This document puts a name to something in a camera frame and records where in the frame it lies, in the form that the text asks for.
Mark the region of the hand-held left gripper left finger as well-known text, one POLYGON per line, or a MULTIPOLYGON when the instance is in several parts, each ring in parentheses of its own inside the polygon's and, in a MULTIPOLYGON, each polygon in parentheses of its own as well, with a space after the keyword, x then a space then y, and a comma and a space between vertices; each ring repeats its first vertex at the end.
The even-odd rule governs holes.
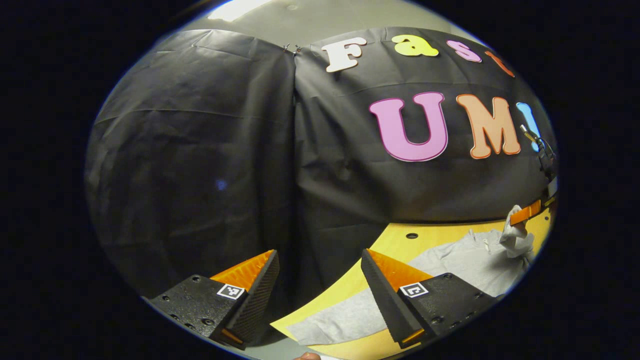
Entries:
POLYGON ((214 276, 191 275, 147 302, 202 337, 245 350, 259 336, 279 271, 271 249, 214 276))

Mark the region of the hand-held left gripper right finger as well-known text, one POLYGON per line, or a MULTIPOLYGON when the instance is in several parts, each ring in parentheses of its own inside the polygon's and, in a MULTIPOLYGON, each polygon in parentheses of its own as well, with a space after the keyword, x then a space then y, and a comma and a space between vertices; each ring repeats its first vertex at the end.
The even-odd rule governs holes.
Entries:
POLYGON ((498 303, 451 272, 432 276, 370 248, 362 251, 360 265, 391 338, 401 349, 447 337, 498 303))

